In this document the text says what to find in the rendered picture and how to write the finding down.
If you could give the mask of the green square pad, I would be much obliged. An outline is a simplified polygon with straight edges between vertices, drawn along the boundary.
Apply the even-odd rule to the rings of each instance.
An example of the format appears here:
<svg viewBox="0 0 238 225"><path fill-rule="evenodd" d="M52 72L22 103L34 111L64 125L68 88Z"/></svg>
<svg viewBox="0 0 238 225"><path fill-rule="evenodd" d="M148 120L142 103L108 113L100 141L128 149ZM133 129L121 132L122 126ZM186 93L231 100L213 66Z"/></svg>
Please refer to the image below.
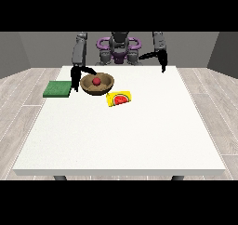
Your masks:
<svg viewBox="0 0 238 225"><path fill-rule="evenodd" d="M44 98L68 98L72 89L71 81L50 81L43 93Z"/></svg>

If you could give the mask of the brown wooden bowl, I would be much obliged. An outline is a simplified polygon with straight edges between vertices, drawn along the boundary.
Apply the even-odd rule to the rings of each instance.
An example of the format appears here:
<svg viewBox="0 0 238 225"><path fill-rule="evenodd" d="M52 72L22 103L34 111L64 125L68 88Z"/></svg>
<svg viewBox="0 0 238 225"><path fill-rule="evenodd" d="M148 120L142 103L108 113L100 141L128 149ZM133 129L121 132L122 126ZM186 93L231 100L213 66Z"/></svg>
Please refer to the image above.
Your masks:
<svg viewBox="0 0 238 225"><path fill-rule="evenodd" d="M81 88L92 96L102 96L108 93L113 84L113 77L107 73L88 74L80 81Z"/></svg>

